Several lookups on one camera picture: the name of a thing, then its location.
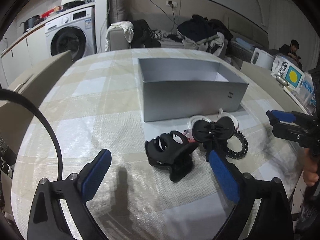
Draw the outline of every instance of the white cloth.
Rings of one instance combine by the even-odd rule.
[[[106,33],[106,47],[105,52],[109,51],[109,32],[116,28],[122,28],[124,31],[124,37],[130,43],[133,39],[133,24],[129,21],[112,23],[107,29]]]
[[[186,49],[207,51],[209,47],[209,52],[210,52],[213,49],[213,47],[217,44],[219,47],[213,53],[217,57],[220,55],[224,46],[224,35],[220,32],[217,32],[217,35],[215,36],[212,36],[210,38],[207,38],[198,42],[195,42],[185,36],[182,36],[181,33],[179,33],[179,35],[183,38],[182,44]]]

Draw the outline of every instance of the person's hand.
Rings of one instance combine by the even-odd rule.
[[[288,53],[288,56],[292,57],[295,61],[298,61],[298,57],[292,53]]]
[[[317,174],[318,170],[318,161],[311,157],[310,149],[304,150],[305,154],[305,163],[303,167],[303,179],[304,182],[309,186],[312,187],[319,179]]]

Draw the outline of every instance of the lemon graphic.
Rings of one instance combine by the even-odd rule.
[[[291,71],[290,74],[289,74],[289,77],[290,77],[290,80],[295,83],[298,81],[298,76],[297,74],[295,73],[295,71]]]

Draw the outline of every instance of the silver box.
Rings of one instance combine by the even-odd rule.
[[[219,62],[139,59],[144,121],[236,111],[248,83]]]

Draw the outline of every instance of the washing machine door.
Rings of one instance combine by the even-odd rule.
[[[51,42],[51,55],[71,51],[73,61],[81,59],[85,52],[87,39],[82,30],[75,27],[65,27],[59,30]]]

